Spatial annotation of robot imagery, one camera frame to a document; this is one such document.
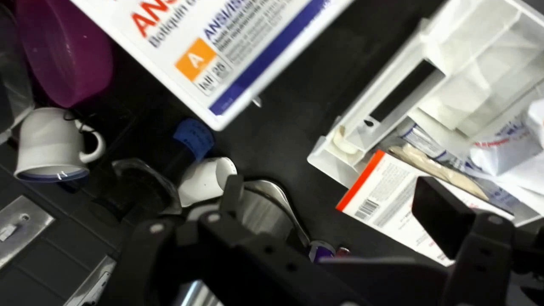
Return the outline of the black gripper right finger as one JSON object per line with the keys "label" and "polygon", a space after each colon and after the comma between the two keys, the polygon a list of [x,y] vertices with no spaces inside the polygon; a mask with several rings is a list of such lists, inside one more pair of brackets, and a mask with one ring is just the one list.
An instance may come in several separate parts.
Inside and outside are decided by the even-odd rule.
{"label": "black gripper right finger", "polygon": [[469,208],[435,178],[419,176],[411,212],[450,266],[409,258],[328,258],[326,271],[365,306],[506,306],[513,273],[542,275],[542,229],[527,231],[489,210]]}

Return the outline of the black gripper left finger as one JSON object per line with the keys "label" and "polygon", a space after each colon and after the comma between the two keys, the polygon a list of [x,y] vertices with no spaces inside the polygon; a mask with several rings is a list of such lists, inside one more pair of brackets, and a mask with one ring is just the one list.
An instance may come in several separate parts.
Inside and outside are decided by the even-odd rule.
{"label": "black gripper left finger", "polygon": [[351,290],[268,232],[236,219],[243,178],[227,178],[219,207],[193,220],[139,222],[96,306],[173,306],[204,282],[224,306],[343,306]]}

